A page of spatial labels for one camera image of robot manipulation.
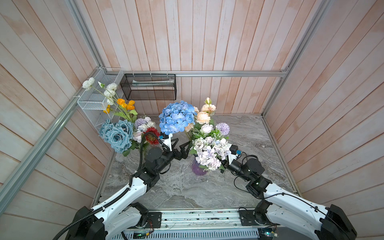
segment marble tabletop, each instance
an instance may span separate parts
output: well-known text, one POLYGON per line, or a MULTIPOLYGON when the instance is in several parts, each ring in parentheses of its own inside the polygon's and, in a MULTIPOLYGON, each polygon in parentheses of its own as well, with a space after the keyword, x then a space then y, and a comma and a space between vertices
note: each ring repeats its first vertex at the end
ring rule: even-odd
MULTIPOLYGON (((159 119, 151 116, 156 122, 159 119)), ((229 142, 239 150, 258 156, 265 168, 263 176, 280 187, 292 191, 287 176, 267 135, 260 115, 214 115, 216 123, 226 122, 230 126, 229 142)), ((183 132, 174 134, 179 138, 177 145, 187 142, 183 132)), ((100 201, 117 192, 129 182, 129 177, 139 164, 139 151, 136 149, 127 157, 116 154, 100 201)), ((238 190, 233 185, 235 176, 228 170, 208 172, 197 176, 191 170, 193 156, 181 161, 173 160, 170 170, 161 175, 157 184, 136 202, 148 209, 190 209, 190 208, 238 208, 255 207, 260 201, 251 194, 238 190)), ((236 186, 244 189, 246 182, 236 179, 236 186)))

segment mesh basket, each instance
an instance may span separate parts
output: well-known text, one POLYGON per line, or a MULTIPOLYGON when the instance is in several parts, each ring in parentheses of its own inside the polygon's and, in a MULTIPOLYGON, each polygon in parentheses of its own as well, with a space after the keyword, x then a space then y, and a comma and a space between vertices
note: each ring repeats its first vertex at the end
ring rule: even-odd
MULTIPOLYGON (((106 119, 111 119, 111 122, 117 122, 119 120, 119 117, 113 115, 112 111, 109 114, 103 112, 107 109, 108 103, 107 98, 100 93, 104 92, 104 89, 99 86, 98 82, 105 84, 105 86, 111 83, 116 83, 118 85, 116 91, 117 97, 122 98, 124 93, 119 87, 122 77, 123 72, 120 68, 100 68, 94 77, 95 82, 93 86, 96 89, 92 88, 88 91, 84 91, 77 101, 80 108, 84 111, 85 115, 96 129, 98 129, 97 126, 104 123, 106 119)), ((116 108, 116 104, 111 106, 111 109, 113 110, 116 110, 116 108)))
POLYGON ((175 74, 124 74, 120 83, 128 100, 176 100, 175 74))

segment red gerbera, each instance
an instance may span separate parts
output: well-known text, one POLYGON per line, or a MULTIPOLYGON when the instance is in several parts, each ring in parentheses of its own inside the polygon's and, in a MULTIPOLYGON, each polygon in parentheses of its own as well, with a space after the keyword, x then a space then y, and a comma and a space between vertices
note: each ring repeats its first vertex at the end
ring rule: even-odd
MULTIPOLYGON (((154 134, 156 134, 157 137, 160 136, 160 133, 154 127, 148 128, 145 133, 147 133, 147 132, 153 132, 154 134)), ((145 139, 147 140, 147 142, 149 142, 152 145, 159 144, 159 141, 153 135, 151 135, 151 134, 148 134, 147 136, 145 136, 145 139)))

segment purple vase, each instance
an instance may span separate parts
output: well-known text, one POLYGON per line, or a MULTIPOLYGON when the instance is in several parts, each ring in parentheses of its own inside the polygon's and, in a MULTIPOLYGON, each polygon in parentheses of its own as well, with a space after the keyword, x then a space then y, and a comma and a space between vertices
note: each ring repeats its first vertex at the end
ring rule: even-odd
POLYGON ((206 175, 208 171, 204 171, 204 168, 199 167, 200 164, 196 161, 196 157, 192 162, 192 172, 194 172, 198 176, 206 175))

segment orange flower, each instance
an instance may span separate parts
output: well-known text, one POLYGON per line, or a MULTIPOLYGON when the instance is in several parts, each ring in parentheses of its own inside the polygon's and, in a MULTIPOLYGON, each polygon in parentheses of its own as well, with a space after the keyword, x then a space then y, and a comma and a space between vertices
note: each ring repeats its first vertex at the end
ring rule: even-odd
POLYGON ((135 109, 135 106, 133 106, 133 105, 127 105, 127 110, 133 110, 133 109, 135 109))
POLYGON ((109 112, 111 111, 110 107, 111 107, 111 105, 108 105, 108 106, 107 106, 107 109, 104 110, 103 113, 109 113, 109 112))
POLYGON ((119 105, 122 105, 123 103, 125 103, 125 100, 122 99, 122 98, 119 98, 119 99, 118 99, 118 104, 119 104, 119 105))

